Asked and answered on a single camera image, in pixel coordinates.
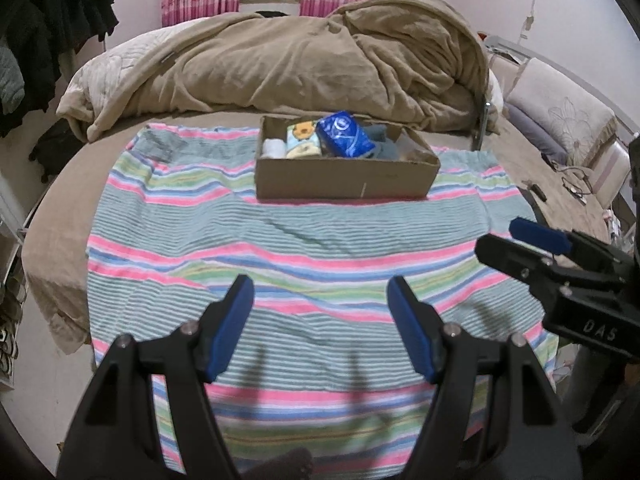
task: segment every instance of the cable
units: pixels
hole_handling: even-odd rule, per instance
[[[531,0],[531,9],[529,11],[529,15],[524,19],[522,23],[522,28],[520,29],[520,35],[518,36],[518,44],[522,42],[523,39],[526,38],[525,31],[531,30],[531,25],[533,25],[533,20],[535,19],[535,10],[536,10],[536,0]]]
[[[572,172],[573,175],[576,178],[579,178],[581,181],[583,181],[586,185],[587,185],[587,189],[589,190],[589,192],[583,192],[583,195],[592,195],[593,194],[593,187],[591,186],[591,182],[589,181],[589,176],[584,172],[584,170],[582,168],[578,168],[576,166],[567,166],[566,168],[556,168],[556,172],[558,173],[568,173],[568,172]],[[575,172],[579,171],[580,173],[582,173],[582,177],[580,177],[579,175],[577,175]],[[571,181],[565,179],[565,177],[562,177],[562,182],[564,183],[564,181],[567,181],[571,186],[574,186],[576,189],[580,190],[580,192],[582,192],[582,190],[580,189],[580,185],[578,184],[572,184]]]
[[[591,189],[591,184],[589,183],[589,181],[585,180],[584,183],[587,185],[587,188],[589,189],[588,191],[584,191],[577,184],[573,184],[569,179],[567,179],[567,177],[562,177],[562,187],[564,187],[567,191],[571,190],[571,188],[575,189],[576,195],[578,195],[578,197],[580,198],[593,194],[593,189]]]

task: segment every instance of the cardboard box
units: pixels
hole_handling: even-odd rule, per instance
[[[428,153],[426,162],[366,158],[260,158],[264,139],[286,142],[287,126],[320,117],[264,116],[256,151],[255,187],[260,200],[424,198],[440,170],[440,160],[420,136],[408,128],[388,124],[394,142],[405,132]],[[358,119],[366,126],[375,121]]]

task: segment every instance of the gray cloth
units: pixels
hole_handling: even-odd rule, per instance
[[[367,154],[366,158],[378,158],[381,160],[399,160],[400,154],[396,144],[386,136],[386,126],[384,124],[372,124],[364,126],[367,137],[376,145],[373,152]]]
[[[568,153],[543,128],[518,107],[510,103],[504,104],[509,110],[509,122],[533,144],[540,153],[548,156],[558,164],[566,165]]]
[[[18,60],[6,44],[5,38],[0,38],[0,101],[2,114],[8,115],[15,111],[24,99],[24,79]]]

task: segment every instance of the striped blanket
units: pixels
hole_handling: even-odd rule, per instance
[[[122,332],[162,337],[235,276],[255,306],[230,367],[206,387],[239,470],[305,446],[318,478],[383,478],[414,446],[433,389],[414,373],[386,306],[405,276],[471,333],[524,332],[549,372],[557,339],[527,289],[474,256],[476,238],[533,218],[491,153],[438,151],[428,200],[259,203],[257,130],[150,124],[110,173],[88,243],[98,362]],[[480,423],[477,387],[469,431]],[[154,398],[167,464],[180,470],[162,378]]]

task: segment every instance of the brown blanket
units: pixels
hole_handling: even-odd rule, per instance
[[[126,49],[110,52],[79,72],[58,108],[89,142],[122,117],[248,107],[468,130],[488,81],[484,47],[441,0],[366,0],[328,18],[222,14],[130,61],[111,59]]]

